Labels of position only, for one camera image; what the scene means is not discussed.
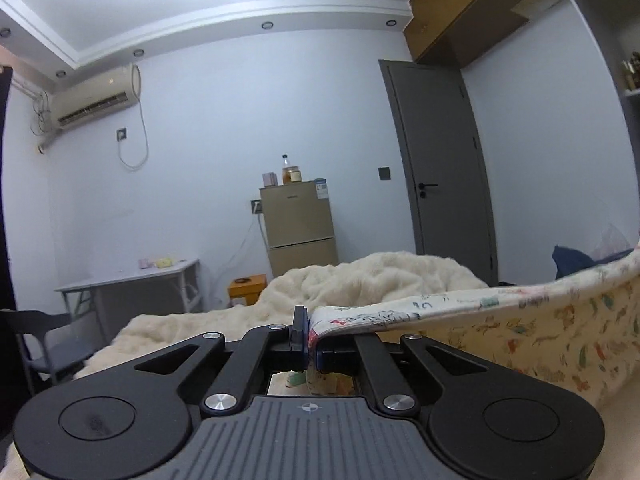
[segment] ceiling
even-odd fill
[[[409,0],[0,0],[0,46],[51,80],[66,80],[197,43],[306,28],[402,30]],[[264,31],[261,24],[274,23]]]

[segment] chair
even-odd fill
[[[31,379],[32,368],[36,372],[49,374],[51,383],[58,384],[58,375],[69,373],[95,353],[95,349],[80,339],[68,338],[50,348],[46,345],[46,336],[51,330],[71,324],[69,314],[46,314],[39,310],[0,310],[0,316],[18,339],[20,355],[31,395],[35,395]],[[24,343],[24,335],[33,335],[42,349],[42,357],[31,359]]]

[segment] gray ribbed plate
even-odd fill
[[[187,446],[144,480],[460,480],[406,420],[364,399],[255,397],[208,418]]]

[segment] air conditioner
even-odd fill
[[[56,128],[80,124],[128,108],[140,101],[140,69],[133,64],[109,70],[54,95],[51,119]]]

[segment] refrigerator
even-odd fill
[[[311,265],[337,265],[334,222],[324,179],[260,190],[273,277]]]

